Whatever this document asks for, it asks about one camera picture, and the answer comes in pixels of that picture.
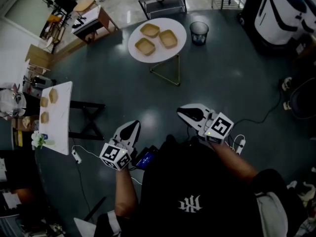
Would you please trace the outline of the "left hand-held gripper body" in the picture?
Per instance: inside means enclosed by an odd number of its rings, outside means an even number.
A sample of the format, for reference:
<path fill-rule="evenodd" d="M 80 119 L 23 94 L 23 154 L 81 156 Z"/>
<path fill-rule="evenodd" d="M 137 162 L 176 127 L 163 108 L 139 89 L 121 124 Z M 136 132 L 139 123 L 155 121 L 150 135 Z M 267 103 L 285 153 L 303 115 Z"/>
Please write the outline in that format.
<path fill-rule="evenodd" d="M 124 141 L 120 137 L 120 132 L 123 129 L 123 125 L 115 131 L 109 142 L 104 144 L 99 156 L 106 166 L 115 170 L 124 169 L 136 157 L 137 154 L 137 150 L 135 149 L 135 143 L 137 141 Z"/>

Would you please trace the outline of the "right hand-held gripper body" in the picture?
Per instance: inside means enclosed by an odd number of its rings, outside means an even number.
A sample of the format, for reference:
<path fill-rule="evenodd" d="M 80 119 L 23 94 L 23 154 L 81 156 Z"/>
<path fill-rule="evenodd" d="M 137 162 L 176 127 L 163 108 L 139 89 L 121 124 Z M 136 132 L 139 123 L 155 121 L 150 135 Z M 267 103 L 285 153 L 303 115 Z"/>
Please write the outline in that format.
<path fill-rule="evenodd" d="M 234 125 L 223 113 L 216 113 L 203 104 L 186 104 L 182 108 L 199 108 L 203 111 L 204 119 L 201 121 L 194 121 L 182 115 L 178 116 L 204 141 L 222 145 Z"/>

